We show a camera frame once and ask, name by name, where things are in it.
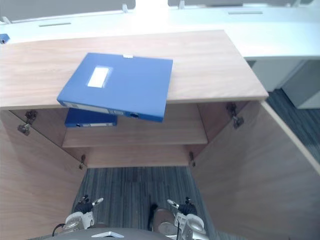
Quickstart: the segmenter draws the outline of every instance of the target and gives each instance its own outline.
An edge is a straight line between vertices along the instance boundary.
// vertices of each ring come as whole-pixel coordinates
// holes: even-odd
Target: blue binder
[[[6,33],[0,34],[0,44],[6,44],[10,40],[10,37]]]
[[[111,127],[117,125],[117,116],[96,111],[70,108],[64,124],[67,128]]]
[[[63,106],[162,122],[171,59],[88,53],[57,100]]]

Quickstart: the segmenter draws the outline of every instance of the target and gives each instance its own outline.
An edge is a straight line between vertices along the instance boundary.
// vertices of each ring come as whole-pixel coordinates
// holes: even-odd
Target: wooden cabinet
[[[119,117],[117,127],[67,129],[67,110],[56,97],[87,52],[173,59],[164,122]],[[0,84],[5,238],[48,234],[63,221],[85,171],[78,168],[83,154],[89,168],[191,165],[213,223],[226,232],[263,240],[319,233],[319,165],[263,102],[268,93],[223,31],[4,45]],[[244,118],[238,129],[226,110],[230,102]],[[29,136],[17,131],[27,110],[38,112]],[[19,231],[2,214],[14,206],[8,218]],[[59,211],[45,211],[49,206]],[[29,215],[45,219],[41,229],[29,230]]]

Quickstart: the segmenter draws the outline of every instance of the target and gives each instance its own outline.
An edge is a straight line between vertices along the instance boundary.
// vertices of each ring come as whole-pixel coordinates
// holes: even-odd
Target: gray floor
[[[85,194],[105,199],[93,210],[97,222],[108,227],[144,230],[151,203],[170,209],[167,199],[184,203],[188,196],[204,220],[210,239],[244,239],[214,229],[188,167],[92,168],[87,171],[76,199]]]
[[[269,95],[268,104],[320,163],[320,109],[296,109],[282,89]]]

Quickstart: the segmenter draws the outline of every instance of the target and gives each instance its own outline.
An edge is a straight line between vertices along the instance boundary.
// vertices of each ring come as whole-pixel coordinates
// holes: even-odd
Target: black cable
[[[64,225],[65,225],[64,223],[60,223],[57,226],[55,226],[55,228],[53,229],[53,232],[52,232],[52,237],[55,236],[55,231],[57,230],[57,228],[63,227]]]
[[[152,224],[155,216],[155,211],[157,208],[158,208],[158,205],[155,203],[153,203],[150,207],[149,217],[148,217],[148,226],[147,226],[148,231],[152,231]]]
[[[176,232],[176,240],[179,240],[179,232],[180,232],[180,222],[178,221],[178,231]]]

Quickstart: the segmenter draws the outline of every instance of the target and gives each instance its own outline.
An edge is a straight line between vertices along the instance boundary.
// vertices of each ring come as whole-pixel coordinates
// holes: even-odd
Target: wooden countertop
[[[268,96],[227,34],[214,30],[2,45],[1,109],[60,107],[59,92],[88,52],[173,59],[168,104]]]

